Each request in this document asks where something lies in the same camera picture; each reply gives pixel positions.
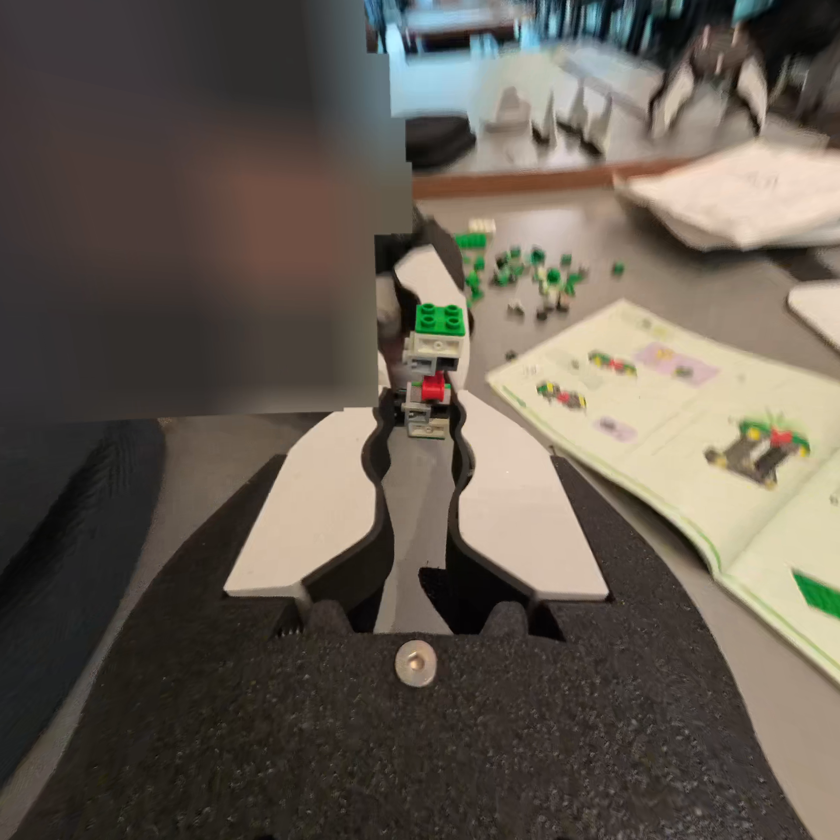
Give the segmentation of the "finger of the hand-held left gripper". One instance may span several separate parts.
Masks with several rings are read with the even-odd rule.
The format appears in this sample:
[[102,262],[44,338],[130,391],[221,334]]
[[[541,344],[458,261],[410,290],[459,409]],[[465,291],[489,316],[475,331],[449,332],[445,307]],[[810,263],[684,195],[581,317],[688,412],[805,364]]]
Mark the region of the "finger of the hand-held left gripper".
[[403,341],[415,320],[419,303],[459,305],[465,317],[460,360],[449,380],[455,389],[466,385],[470,363],[470,314],[466,295],[447,270],[435,248],[414,248],[400,259],[390,275],[377,277],[378,387],[402,388],[407,369],[402,363]]

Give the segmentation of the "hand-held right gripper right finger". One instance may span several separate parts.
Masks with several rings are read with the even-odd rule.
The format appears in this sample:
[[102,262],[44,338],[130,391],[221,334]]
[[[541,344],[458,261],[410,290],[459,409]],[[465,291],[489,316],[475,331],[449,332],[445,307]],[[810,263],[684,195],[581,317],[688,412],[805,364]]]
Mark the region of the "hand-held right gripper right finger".
[[604,602],[609,588],[549,451],[468,391],[451,410],[447,568],[474,603]]

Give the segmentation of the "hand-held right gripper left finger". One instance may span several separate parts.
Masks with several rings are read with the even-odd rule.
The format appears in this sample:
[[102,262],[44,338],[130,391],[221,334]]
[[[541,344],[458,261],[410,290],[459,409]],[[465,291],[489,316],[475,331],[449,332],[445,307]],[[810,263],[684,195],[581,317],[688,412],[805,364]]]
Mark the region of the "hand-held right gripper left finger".
[[319,602],[377,617],[395,558],[383,479],[391,466],[394,395],[311,427],[283,458],[224,584],[238,598],[286,597],[300,616]]

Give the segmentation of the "green and grey brick assembly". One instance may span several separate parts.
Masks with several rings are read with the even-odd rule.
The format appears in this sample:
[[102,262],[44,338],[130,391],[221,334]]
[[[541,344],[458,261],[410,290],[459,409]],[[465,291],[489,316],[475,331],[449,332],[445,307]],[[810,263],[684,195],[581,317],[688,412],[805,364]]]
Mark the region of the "green and grey brick assembly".
[[404,427],[414,439],[444,440],[450,410],[466,381],[470,357],[469,317],[464,306],[416,307],[415,323],[403,345],[407,373],[402,401]]

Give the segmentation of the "grey desk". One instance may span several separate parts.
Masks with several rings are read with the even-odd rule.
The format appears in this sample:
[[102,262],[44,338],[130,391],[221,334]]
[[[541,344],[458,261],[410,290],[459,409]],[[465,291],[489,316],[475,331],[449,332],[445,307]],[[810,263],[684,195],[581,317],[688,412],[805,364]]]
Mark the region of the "grey desk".
[[[656,225],[625,215],[609,192],[513,196],[425,202],[447,228],[461,230],[475,210],[496,219],[499,247],[510,243],[570,251],[592,277],[568,318],[537,325],[509,322],[497,297],[478,307],[479,326],[469,367],[469,388],[488,404],[518,417],[484,381],[506,350],[526,350],[618,298],[714,340],[776,361],[838,378],[838,356],[804,328],[785,305],[794,279],[787,269],[823,264],[802,257],[699,255]],[[11,838],[54,776],[77,728],[102,662],[152,582],[184,541],[263,466],[285,453],[314,423],[294,415],[195,416],[165,421],[168,460],[150,537],[129,589],[90,664],[45,733],[2,792],[2,838]],[[396,562],[385,586],[377,631],[443,632],[443,621],[422,593],[417,571],[440,564],[431,552],[445,527],[417,522],[445,514],[452,487],[443,461],[449,448],[416,450],[404,437],[391,441],[393,468],[385,492],[396,531]],[[715,636],[741,691],[764,754],[784,792],[814,838],[838,838],[838,689],[776,633],[713,583],[698,554],[664,519],[604,479],[580,467],[603,498],[630,523],[685,587]]]

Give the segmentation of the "scattered green toy bricks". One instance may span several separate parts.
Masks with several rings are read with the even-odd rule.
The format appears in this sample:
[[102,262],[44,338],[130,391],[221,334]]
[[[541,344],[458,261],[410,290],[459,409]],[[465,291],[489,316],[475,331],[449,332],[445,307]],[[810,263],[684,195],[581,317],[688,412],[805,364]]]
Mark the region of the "scattered green toy bricks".
[[455,235],[455,243],[465,268],[465,296],[468,312],[482,301],[489,288],[514,290],[529,279],[537,293],[534,318],[545,322],[555,313],[568,313],[578,287],[588,281],[588,266],[574,261],[572,253],[562,253],[556,263],[540,245],[524,248],[518,242],[490,254],[497,226],[490,218],[474,218],[465,232]]

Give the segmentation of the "brown-edged table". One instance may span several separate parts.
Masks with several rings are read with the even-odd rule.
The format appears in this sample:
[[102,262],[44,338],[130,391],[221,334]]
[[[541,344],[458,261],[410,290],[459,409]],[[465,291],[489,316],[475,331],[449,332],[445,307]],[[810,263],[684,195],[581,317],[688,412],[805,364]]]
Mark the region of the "brown-edged table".
[[[609,186],[613,179],[655,175],[708,154],[753,140],[745,109],[700,87],[662,139],[648,137],[646,106],[660,72],[645,60],[593,39],[561,41],[551,48],[504,51],[493,56],[453,54],[391,56],[392,114],[462,112],[476,132],[476,147],[438,173],[414,176],[416,199],[556,192]],[[561,136],[543,148],[530,128],[493,133],[501,93],[516,88],[540,118],[550,95],[566,117],[580,88],[591,116],[612,101],[605,156],[594,158]]]

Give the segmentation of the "black round pouch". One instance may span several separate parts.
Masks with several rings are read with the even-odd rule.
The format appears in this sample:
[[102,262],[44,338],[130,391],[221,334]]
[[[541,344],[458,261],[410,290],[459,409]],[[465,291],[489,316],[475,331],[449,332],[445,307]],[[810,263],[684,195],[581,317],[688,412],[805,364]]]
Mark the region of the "black round pouch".
[[406,160],[413,173],[444,169],[476,146],[465,114],[421,114],[405,119]]

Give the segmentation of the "row of pale wedge objects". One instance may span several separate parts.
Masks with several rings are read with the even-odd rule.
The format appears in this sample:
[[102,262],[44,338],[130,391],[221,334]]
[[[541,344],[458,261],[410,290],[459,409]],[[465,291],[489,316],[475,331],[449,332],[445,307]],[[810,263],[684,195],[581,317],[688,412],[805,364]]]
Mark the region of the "row of pale wedge objects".
[[576,140],[586,154],[596,159],[606,156],[610,143],[610,128],[613,117],[613,96],[607,93],[603,107],[591,112],[585,102],[586,86],[580,80],[568,113],[562,117],[555,108],[554,95],[547,101],[541,121],[532,119],[531,104],[522,98],[517,89],[509,87],[501,95],[492,119],[484,127],[491,133],[515,133],[530,129],[535,144],[548,149],[556,146],[558,138]]

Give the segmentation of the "pale green instruction booklet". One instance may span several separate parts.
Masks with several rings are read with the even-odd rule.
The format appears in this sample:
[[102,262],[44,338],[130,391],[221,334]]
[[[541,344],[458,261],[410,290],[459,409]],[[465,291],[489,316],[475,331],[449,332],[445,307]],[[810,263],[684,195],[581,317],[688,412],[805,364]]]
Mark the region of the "pale green instruction booklet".
[[694,545],[839,678],[839,391],[621,300],[486,376],[548,440]]

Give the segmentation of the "white paper stack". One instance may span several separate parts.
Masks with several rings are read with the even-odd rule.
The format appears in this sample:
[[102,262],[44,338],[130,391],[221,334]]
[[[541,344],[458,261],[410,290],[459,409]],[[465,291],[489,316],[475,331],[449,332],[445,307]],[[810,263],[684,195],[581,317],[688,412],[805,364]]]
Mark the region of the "white paper stack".
[[703,253],[839,243],[837,150],[755,140],[661,175],[615,178],[613,189]]

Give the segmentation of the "black and white device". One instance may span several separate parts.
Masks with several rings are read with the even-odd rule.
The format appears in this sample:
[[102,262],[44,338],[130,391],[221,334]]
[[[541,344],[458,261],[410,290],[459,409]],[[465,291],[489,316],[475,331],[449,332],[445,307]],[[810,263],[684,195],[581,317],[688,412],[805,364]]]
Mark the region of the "black and white device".
[[702,83],[720,83],[728,100],[743,106],[755,136],[764,131],[769,85],[763,56],[745,27],[703,27],[668,69],[647,105],[647,131],[660,140]]

